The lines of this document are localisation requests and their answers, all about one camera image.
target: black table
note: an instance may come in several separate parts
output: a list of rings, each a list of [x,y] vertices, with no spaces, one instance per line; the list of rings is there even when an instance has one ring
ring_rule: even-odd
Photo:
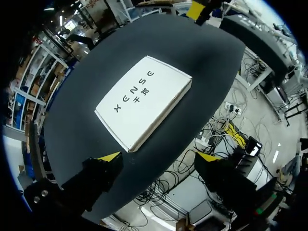
[[[57,94],[44,125],[48,158],[62,185],[89,157],[123,152],[124,168],[109,193],[84,217],[98,222],[144,191],[176,160],[214,114],[240,67],[245,45],[213,26],[188,18],[150,15],[102,41]],[[149,55],[192,76],[192,87],[135,153],[126,153],[94,110],[109,89]]]

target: cardboard boxes on shelf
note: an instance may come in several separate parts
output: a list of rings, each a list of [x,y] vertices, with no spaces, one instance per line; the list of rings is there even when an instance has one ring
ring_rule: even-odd
[[[33,84],[30,94],[33,96],[36,96],[38,93],[38,90],[39,90],[39,85],[35,83]]]

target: shelving unit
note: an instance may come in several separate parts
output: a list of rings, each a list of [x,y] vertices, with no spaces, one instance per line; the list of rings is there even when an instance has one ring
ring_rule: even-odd
[[[52,53],[43,44],[39,44],[32,50],[28,63],[19,83],[13,89],[11,100],[13,106],[8,106],[12,111],[12,118],[6,126],[20,132],[24,132],[26,123],[35,117],[38,106],[45,107],[49,98],[49,85],[53,78],[57,78],[54,70],[60,65],[62,70],[68,68],[66,63]]]
[[[122,7],[121,9],[117,7],[116,10],[121,14],[123,14],[130,23],[136,21],[140,17],[145,17],[153,13],[161,13],[161,9],[155,9],[155,10],[138,9],[133,6],[130,0],[125,0],[125,2],[123,0],[120,0],[120,4],[122,5]]]

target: black cable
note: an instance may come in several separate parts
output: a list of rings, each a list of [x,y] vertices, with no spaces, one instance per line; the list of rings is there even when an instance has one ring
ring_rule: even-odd
[[[186,173],[186,172],[189,171],[189,170],[192,168],[192,166],[193,166],[193,164],[192,164],[192,165],[190,165],[190,167],[188,168],[188,170],[186,170],[186,171],[184,171],[184,172],[180,172],[180,166],[181,166],[181,164],[183,164],[183,161],[184,161],[184,159],[185,159],[185,156],[187,155],[187,153],[188,153],[189,151],[191,151],[191,152],[193,152],[193,153],[196,153],[196,152],[195,152],[194,150],[192,150],[192,149],[188,149],[188,150],[186,151],[186,153],[184,154],[183,158],[181,159],[181,161],[180,161],[180,163],[179,163],[179,165],[178,165],[177,172],[180,173],[180,174]]]
[[[135,231],[134,230],[134,228],[136,229],[136,230],[138,230],[137,228],[142,228],[142,227],[145,227],[145,226],[147,226],[148,225],[148,223],[149,223],[149,220],[148,220],[148,218],[146,217],[146,215],[144,214],[144,212],[141,210],[141,208],[139,207],[139,210],[140,210],[140,212],[143,214],[143,216],[144,216],[144,218],[146,219],[146,223],[144,224],[144,225],[139,225],[139,226],[131,226],[130,224],[129,224],[129,228],[131,228],[131,230],[132,231]]]
[[[260,156],[258,156],[260,162],[262,163],[262,166],[265,168],[265,170],[274,178],[275,176],[270,172],[270,170],[268,169],[268,167],[266,167],[266,165],[263,163],[263,161],[261,160]],[[279,181],[277,181],[277,183],[280,185],[280,187],[283,189],[283,191],[285,192],[286,190],[290,191],[291,193],[293,192],[293,190],[291,190],[289,187],[281,184]]]
[[[254,89],[253,91],[256,93],[256,97],[254,97],[254,96],[252,95],[252,91],[250,92],[250,95],[251,95],[251,97],[252,97],[254,100],[257,100],[257,99],[258,99],[258,93],[256,92],[255,89]]]

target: power strip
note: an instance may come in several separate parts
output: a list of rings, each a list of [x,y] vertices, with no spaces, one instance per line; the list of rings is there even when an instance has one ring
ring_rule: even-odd
[[[235,106],[235,105],[232,104],[232,103],[226,102],[226,104],[225,104],[225,109],[226,109],[228,112],[233,112],[233,113],[235,113],[236,116],[241,116],[241,115],[242,115],[241,109],[238,108],[237,106]]]

